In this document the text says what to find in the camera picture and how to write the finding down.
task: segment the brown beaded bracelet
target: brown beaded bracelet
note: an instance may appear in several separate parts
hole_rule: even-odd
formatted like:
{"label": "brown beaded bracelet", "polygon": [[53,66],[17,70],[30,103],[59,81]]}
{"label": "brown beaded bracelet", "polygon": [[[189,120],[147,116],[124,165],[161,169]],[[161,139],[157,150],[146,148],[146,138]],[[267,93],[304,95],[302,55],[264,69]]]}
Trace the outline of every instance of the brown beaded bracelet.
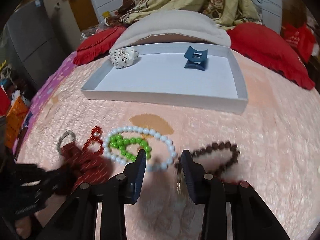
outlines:
{"label": "brown beaded bracelet", "polygon": [[[208,173],[219,177],[224,171],[230,168],[233,164],[238,163],[238,156],[240,151],[238,150],[237,144],[231,144],[230,141],[226,142],[213,142],[212,145],[208,145],[206,148],[201,148],[200,150],[194,150],[191,154],[192,158],[197,158],[201,155],[211,154],[213,151],[229,149],[232,152],[232,157],[225,164],[221,164],[215,171],[208,171]],[[177,174],[181,173],[181,157],[178,158],[178,162],[175,163],[175,168],[177,169]]]}

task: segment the white tray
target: white tray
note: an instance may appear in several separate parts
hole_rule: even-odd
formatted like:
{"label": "white tray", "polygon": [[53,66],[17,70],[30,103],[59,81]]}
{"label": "white tray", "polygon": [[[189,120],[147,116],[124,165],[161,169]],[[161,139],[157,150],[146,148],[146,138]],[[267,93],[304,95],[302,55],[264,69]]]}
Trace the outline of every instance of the white tray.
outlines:
{"label": "white tray", "polygon": [[[208,50],[205,71],[185,69],[185,52]],[[84,84],[88,99],[191,106],[240,114],[248,94],[230,48],[202,43],[155,43],[135,46],[139,58],[117,69],[107,60]]]}

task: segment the light blue beaded bracelet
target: light blue beaded bracelet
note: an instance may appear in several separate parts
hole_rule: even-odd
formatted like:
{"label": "light blue beaded bracelet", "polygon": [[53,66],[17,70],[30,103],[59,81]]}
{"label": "light blue beaded bracelet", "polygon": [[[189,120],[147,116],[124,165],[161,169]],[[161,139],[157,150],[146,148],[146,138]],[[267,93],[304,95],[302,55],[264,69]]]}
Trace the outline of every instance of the light blue beaded bracelet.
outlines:
{"label": "light blue beaded bracelet", "polygon": [[137,132],[144,135],[151,135],[155,139],[160,140],[164,142],[167,145],[170,157],[162,163],[155,163],[153,165],[147,164],[146,170],[147,171],[159,171],[159,170],[166,170],[168,168],[168,165],[173,164],[173,160],[177,158],[178,154],[175,151],[175,147],[172,144],[172,140],[167,138],[167,136],[161,135],[159,132],[156,132],[154,129],[148,129],[138,126],[124,126],[124,127],[118,127],[111,130],[111,132],[108,133],[108,135],[104,138],[102,147],[103,149],[103,156],[111,159],[114,162],[120,163],[121,165],[127,165],[128,163],[131,163],[132,161],[127,161],[126,159],[122,158],[119,155],[113,154],[111,152],[111,149],[108,147],[110,143],[110,138],[113,135],[123,133],[123,132]]}

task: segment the purple fabric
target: purple fabric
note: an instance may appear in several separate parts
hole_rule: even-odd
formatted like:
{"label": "purple fabric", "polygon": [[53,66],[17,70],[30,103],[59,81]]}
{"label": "purple fabric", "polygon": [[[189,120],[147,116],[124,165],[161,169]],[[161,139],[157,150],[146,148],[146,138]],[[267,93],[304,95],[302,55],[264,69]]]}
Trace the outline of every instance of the purple fabric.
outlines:
{"label": "purple fabric", "polygon": [[[52,74],[42,88],[36,93],[31,100],[31,106],[29,112],[32,112],[33,116],[29,120],[28,130],[24,136],[24,140],[28,137],[34,123],[37,120],[38,114],[41,111],[44,104],[50,99],[52,93],[60,85],[61,81],[71,74],[71,72],[77,67],[73,64],[73,59],[77,55],[77,52],[72,52],[61,64],[58,70]],[[12,151],[15,152],[18,140],[15,141]]]}

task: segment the brown wood panel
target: brown wood panel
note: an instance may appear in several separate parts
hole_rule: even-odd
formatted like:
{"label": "brown wood panel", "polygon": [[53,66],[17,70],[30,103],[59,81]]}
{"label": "brown wood panel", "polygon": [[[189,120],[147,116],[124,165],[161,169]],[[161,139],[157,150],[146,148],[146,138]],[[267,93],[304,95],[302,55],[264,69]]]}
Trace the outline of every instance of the brown wood panel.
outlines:
{"label": "brown wood panel", "polygon": [[80,31],[99,23],[91,0],[69,0],[69,3]]}

